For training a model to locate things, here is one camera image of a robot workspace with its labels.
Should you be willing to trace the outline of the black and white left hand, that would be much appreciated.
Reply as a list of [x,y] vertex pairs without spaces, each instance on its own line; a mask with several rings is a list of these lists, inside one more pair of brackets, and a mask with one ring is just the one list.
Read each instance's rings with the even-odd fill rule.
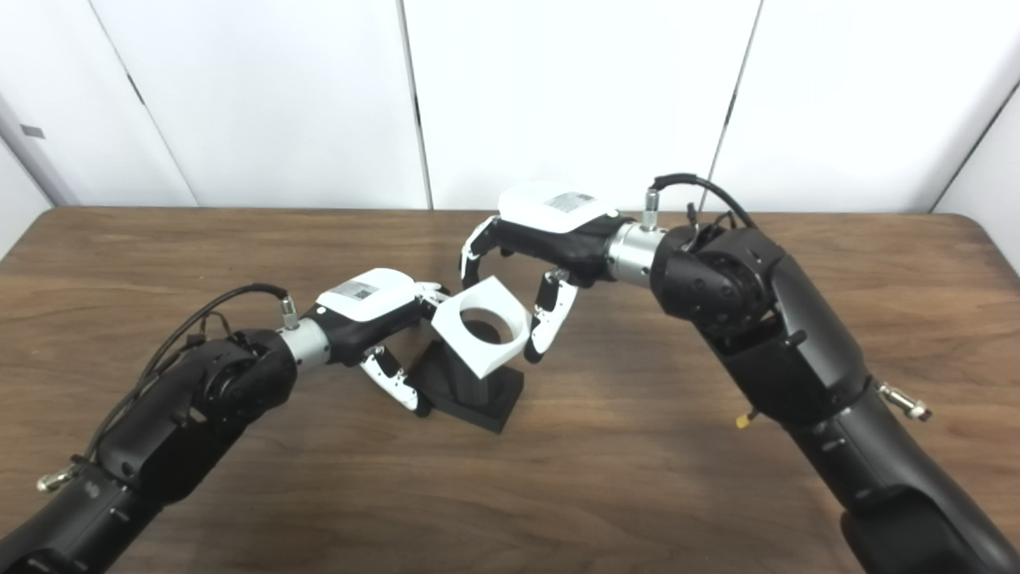
[[402,407],[426,417],[431,402],[408,382],[404,367],[385,341],[422,320],[431,320],[449,290],[418,282],[401,271],[375,268],[322,292],[280,337],[299,373],[325,364],[360,367]]

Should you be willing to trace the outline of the black and white right hand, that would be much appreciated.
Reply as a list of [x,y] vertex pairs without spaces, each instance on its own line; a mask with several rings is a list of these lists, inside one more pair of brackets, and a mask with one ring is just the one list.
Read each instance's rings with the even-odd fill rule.
[[633,219],[607,201],[550,182],[517,184],[500,193],[495,215],[473,230],[461,248],[458,264],[464,289],[480,282],[481,259],[498,250],[553,265],[539,280],[531,334],[524,349],[531,364],[542,362],[577,294],[597,282],[610,282],[610,240]]

